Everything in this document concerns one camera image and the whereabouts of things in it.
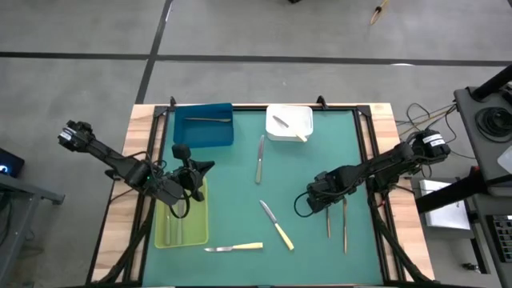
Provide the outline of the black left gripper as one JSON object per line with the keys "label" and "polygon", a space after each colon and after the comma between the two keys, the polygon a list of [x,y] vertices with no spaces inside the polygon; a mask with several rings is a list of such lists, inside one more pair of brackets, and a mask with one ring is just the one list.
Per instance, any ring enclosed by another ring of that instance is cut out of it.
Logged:
{"label": "black left gripper", "polygon": [[174,158],[182,160],[182,166],[171,172],[166,172],[166,200],[177,201],[193,198],[203,202],[205,196],[199,190],[203,178],[215,165],[215,161],[200,162],[190,158],[190,148],[185,144],[172,146]]}

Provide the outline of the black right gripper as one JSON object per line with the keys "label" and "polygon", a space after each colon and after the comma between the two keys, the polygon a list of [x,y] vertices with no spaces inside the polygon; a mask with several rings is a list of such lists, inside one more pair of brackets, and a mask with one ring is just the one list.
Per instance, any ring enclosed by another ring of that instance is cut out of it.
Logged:
{"label": "black right gripper", "polygon": [[340,166],[330,172],[323,171],[306,186],[307,203],[313,213],[343,200],[360,185],[358,166]]}

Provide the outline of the cream handled table knife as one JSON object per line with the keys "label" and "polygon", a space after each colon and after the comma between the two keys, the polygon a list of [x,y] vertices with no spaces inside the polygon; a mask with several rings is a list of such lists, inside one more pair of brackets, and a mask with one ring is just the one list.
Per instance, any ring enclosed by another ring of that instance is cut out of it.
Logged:
{"label": "cream handled table knife", "polygon": [[204,249],[206,252],[230,252],[233,250],[261,250],[263,248],[262,242],[252,242],[246,244],[238,244],[234,246],[218,246],[218,247],[207,247]]}
{"label": "cream handled table knife", "polygon": [[277,230],[277,232],[279,233],[280,237],[282,238],[282,240],[284,241],[284,243],[286,244],[287,248],[289,250],[293,250],[294,249],[294,244],[292,243],[292,241],[290,240],[290,238],[287,236],[287,234],[285,233],[285,231],[283,230],[283,228],[280,227],[280,225],[278,224],[278,220],[276,219],[276,217],[274,216],[273,212],[271,211],[271,209],[268,207],[268,205],[263,201],[263,200],[260,200],[259,201],[262,208],[264,209],[265,213],[267,214],[267,216],[270,218],[270,220],[272,221],[275,229]]}
{"label": "cream handled table knife", "polygon": [[307,142],[307,138],[300,133],[299,130],[297,130],[296,128],[294,128],[293,126],[291,126],[290,124],[288,124],[287,122],[285,122],[283,119],[281,119],[279,116],[277,115],[274,115],[273,116],[273,119],[277,122],[279,122],[280,124],[282,124],[285,128],[287,128],[288,130],[290,130],[291,132],[294,133],[294,135],[299,138],[302,142]]}

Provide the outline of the yellow-green plastic bin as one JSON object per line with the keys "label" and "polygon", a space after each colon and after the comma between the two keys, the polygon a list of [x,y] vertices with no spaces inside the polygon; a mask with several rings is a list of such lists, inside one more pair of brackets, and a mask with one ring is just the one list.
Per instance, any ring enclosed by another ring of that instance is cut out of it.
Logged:
{"label": "yellow-green plastic bin", "polygon": [[[205,196],[203,202],[190,201],[189,213],[184,218],[176,218],[170,212],[168,205],[156,201],[154,212],[154,246],[158,249],[177,248],[180,246],[196,246],[206,244],[209,239],[208,227],[208,184],[203,179],[199,188]],[[170,215],[170,245],[164,241],[164,219],[166,213]]]}

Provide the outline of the blue plastic bin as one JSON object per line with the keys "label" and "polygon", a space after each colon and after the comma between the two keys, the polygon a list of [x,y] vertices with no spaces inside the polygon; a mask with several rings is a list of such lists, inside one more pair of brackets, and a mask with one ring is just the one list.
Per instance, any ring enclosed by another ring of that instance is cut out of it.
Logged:
{"label": "blue plastic bin", "polygon": [[[231,122],[186,121],[185,118],[231,118]],[[174,112],[175,144],[189,148],[230,146],[234,142],[233,106],[215,103],[180,106]]]}

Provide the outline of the green table mat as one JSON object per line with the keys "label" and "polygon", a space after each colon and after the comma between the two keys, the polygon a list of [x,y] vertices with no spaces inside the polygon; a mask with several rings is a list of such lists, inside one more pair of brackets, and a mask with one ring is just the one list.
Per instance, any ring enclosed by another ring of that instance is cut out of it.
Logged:
{"label": "green table mat", "polygon": [[[342,204],[312,214],[306,186],[314,177],[361,161],[349,111],[317,111],[308,142],[266,139],[262,180],[255,183],[258,145],[265,135],[262,111],[234,114],[231,146],[194,149],[192,158],[215,161],[207,173],[209,240],[201,246],[150,246],[145,286],[270,286],[379,284],[382,274],[364,187],[347,199],[347,254],[343,252]],[[294,244],[289,250],[260,204],[263,200]],[[261,250],[206,252],[207,247],[262,242]]]}

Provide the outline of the white plastic bin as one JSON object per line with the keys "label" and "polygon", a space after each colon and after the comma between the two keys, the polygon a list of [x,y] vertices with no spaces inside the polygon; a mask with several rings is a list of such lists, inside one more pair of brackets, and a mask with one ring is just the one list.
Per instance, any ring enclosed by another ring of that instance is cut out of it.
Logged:
{"label": "white plastic bin", "polygon": [[302,142],[293,132],[275,121],[277,115],[296,128],[307,139],[314,132],[313,111],[308,106],[271,104],[266,108],[266,135],[269,140],[281,142]]}

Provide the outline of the wooden table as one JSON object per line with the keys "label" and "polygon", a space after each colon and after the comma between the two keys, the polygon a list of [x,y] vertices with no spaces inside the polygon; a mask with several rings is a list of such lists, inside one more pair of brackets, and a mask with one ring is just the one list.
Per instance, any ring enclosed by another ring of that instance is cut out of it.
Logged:
{"label": "wooden table", "polygon": [[[365,152],[373,157],[398,144],[398,130],[392,108],[388,103],[354,103],[362,124]],[[166,131],[166,104],[134,105],[127,128],[123,153],[139,152],[147,148],[153,155],[163,151],[163,134]],[[123,182],[113,184],[111,196],[114,202],[106,208],[97,246],[90,264],[86,283],[91,284],[106,276],[122,256],[131,237],[147,218],[150,201],[137,194],[128,194]],[[401,247],[416,267],[428,278],[434,278],[422,230],[420,216],[415,205],[410,181],[402,178],[386,199],[379,212],[389,228],[393,229]]]}

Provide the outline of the white box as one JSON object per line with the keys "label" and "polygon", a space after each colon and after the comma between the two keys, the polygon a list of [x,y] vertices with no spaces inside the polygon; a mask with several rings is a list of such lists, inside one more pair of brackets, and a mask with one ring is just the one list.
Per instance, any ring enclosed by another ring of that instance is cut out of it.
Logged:
{"label": "white box", "polygon": [[[447,187],[455,181],[455,178],[421,179],[418,188],[421,196],[426,196],[436,190]],[[432,228],[470,231],[470,222],[467,216],[466,201],[461,200],[443,206],[436,210],[422,214],[426,225]]]}

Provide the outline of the black padded bar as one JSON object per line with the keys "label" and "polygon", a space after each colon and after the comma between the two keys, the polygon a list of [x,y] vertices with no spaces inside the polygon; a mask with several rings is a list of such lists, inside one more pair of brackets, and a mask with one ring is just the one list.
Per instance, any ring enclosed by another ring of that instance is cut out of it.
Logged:
{"label": "black padded bar", "polygon": [[475,194],[485,194],[486,192],[487,186],[482,172],[478,167],[472,166],[467,177],[461,178],[440,190],[432,191],[417,198],[415,204],[417,211],[420,214],[424,214],[459,202]]}

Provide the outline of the grey equipment cart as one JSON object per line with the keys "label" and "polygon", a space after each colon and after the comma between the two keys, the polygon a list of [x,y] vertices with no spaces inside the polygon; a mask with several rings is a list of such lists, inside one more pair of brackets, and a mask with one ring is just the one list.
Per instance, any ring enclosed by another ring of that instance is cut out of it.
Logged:
{"label": "grey equipment cart", "polygon": [[492,142],[492,136],[485,137],[478,130],[475,118],[477,112],[488,107],[503,108],[512,114],[512,105],[500,94],[492,94],[485,98],[484,102],[476,102],[468,89],[456,90],[454,98],[489,194],[496,197],[512,197],[512,174],[498,163],[498,158],[508,148],[512,149],[512,135],[494,138],[495,142]]}

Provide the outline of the grey metal cabinet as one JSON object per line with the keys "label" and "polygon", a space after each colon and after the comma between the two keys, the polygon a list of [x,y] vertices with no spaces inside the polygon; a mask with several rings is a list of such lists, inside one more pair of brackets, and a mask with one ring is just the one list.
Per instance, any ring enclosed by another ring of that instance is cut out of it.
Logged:
{"label": "grey metal cabinet", "polygon": [[466,212],[473,231],[471,245],[481,274],[494,274],[501,288],[512,288],[512,262],[502,262],[494,243],[488,215],[512,215],[512,198],[476,194],[465,200]]}

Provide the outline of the grey metal bench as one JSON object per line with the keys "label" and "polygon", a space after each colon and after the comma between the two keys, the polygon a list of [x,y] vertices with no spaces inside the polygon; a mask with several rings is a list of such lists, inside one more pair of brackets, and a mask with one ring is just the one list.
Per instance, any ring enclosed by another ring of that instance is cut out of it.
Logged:
{"label": "grey metal bench", "polygon": [[0,174],[0,288],[11,271],[31,229],[41,200],[61,205],[65,196]]}

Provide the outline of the black keypad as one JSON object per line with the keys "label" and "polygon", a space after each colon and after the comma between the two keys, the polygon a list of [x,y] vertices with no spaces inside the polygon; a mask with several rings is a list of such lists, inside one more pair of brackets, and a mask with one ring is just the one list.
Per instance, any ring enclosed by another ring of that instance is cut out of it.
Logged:
{"label": "black keypad", "polygon": [[487,215],[486,220],[502,262],[512,262],[512,215]]}

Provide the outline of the white sheet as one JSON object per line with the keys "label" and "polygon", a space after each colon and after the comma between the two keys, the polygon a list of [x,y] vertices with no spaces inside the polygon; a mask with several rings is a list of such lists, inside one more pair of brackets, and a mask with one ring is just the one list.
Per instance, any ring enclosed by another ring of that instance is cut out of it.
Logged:
{"label": "white sheet", "polygon": [[501,168],[512,174],[512,146],[509,146],[497,159]]}

